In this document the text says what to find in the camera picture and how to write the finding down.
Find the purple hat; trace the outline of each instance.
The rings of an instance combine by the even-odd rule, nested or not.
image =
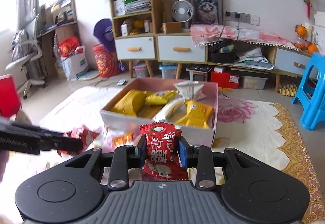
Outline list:
[[[94,36],[108,52],[116,51],[112,29],[112,22],[108,18],[101,19],[94,27]]]

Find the white drawer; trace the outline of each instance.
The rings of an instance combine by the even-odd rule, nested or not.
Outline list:
[[[195,45],[191,36],[158,36],[161,61],[205,62],[205,47]]]
[[[305,67],[307,67],[310,57],[295,53],[293,51],[286,51],[277,49],[274,68],[282,71],[303,75]],[[314,67],[311,71],[310,78],[316,78],[317,69]]]
[[[156,58],[153,37],[117,39],[115,46],[119,60]]]

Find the drawer handle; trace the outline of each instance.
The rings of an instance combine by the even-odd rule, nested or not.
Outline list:
[[[190,48],[183,48],[183,47],[174,47],[174,51],[190,51]]]
[[[127,51],[140,51],[140,47],[127,48]]]
[[[294,66],[306,69],[306,65],[294,62]]]

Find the metal screw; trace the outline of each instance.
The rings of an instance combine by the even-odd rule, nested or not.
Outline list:
[[[125,185],[126,185],[126,182],[124,182],[123,180],[118,179],[118,180],[113,180],[113,181],[111,181],[111,182],[109,183],[109,185],[110,185],[111,187],[120,188],[120,187],[125,186]]]
[[[214,182],[212,182],[211,180],[201,180],[199,181],[199,186],[203,187],[203,188],[210,188],[212,186],[214,186]]]

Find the white remote control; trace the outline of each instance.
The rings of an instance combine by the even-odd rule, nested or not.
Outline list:
[[[126,80],[125,79],[121,79],[121,80],[119,80],[119,82],[117,83],[117,85],[124,85],[124,84],[126,84]]]

